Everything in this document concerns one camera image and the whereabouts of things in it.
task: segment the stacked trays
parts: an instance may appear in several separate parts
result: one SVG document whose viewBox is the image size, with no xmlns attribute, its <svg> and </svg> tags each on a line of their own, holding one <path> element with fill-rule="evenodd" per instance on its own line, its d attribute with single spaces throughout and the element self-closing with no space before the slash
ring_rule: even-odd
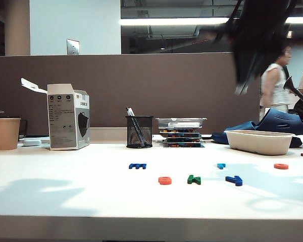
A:
<svg viewBox="0 0 303 242">
<path fill-rule="evenodd" d="M 156 118 L 160 134 L 166 138 L 165 147 L 204 147 L 197 129 L 202 128 L 203 118 Z"/>
</svg>

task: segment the woman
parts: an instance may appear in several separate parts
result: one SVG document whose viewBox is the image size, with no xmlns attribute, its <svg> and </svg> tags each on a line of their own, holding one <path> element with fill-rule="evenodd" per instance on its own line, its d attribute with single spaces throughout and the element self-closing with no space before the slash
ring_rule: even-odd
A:
<svg viewBox="0 0 303 242">
<path fill-rule="evenodd" d="M 270 64 L 262 75 L 260 119 L 264 117 L 265 108 L 272 107 L 282 112 L 288 112 L 289 91 L 284 90 L 286 75 L 284 65 L 291 59 L 291 48 L 288 46 L 283 53 Z"/>
</svg>

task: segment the plastic tray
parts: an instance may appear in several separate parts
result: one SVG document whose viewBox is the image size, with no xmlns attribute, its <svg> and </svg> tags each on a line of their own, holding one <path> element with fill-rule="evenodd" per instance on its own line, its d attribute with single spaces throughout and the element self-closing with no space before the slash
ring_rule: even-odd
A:
<svg viewBox="0 0 303 242">
<path fill-rule="evenodd" d="M 195 133 L 195 129 L 162 128 L 160 133 Z"/>
<path fill-rule="evenodd" d="M 156 118 L 159 129 L 163 128 L 202 128 L 205 117 Z"/>
<path fill-rule="evenodd" d="M 199 143 L 164 143 L 165 147 L 204 147 L 200 142 Z"/>
<path fill-rule="evenodd" d="M 199 138 L 201 135 L 200 133 L 164 133 L 160 132 L 161 136 L 168 137 L 168 138 Z"/>
<path fill-rule="evenodd" d="M 164 142 L 168 142 L 168 143 L 173 143 L 173 142 L 178 142 L 178 143 L 185 143 L 185 142 L 200 142 L 200 138 L 199 137 L 184 137 L 184 138 L 167 138 Z"/>
<path fill-rule="evenodd" d="M 263 155 L 284 155 L 294 134 L 253 130 L 225 131 L 232 149 Z"/>
</svg>

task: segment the electrical outlet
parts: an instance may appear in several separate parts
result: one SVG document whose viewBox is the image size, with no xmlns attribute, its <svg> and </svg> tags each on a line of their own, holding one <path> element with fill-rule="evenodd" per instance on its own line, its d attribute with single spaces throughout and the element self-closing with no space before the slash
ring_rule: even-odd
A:
<svg viewBox="0 0 303 242">
<path fill-rule="evenodd" d="M 67 39 L 66 40 L 67 55 L 80 54 L 80 41 Z"/>
</svg>

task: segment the clear plastic container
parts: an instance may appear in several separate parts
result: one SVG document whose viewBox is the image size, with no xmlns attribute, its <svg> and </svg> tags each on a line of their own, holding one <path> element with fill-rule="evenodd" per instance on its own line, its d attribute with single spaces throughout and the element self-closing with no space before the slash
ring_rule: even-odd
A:
<svg viewBox="0 0 303 242">
<path fill-rule="evenodd" d="M 158 121 L 158 128 L 202 128 L 205 117 L 172 117 L 172 118 L 156 118 Z"/>
</svg>

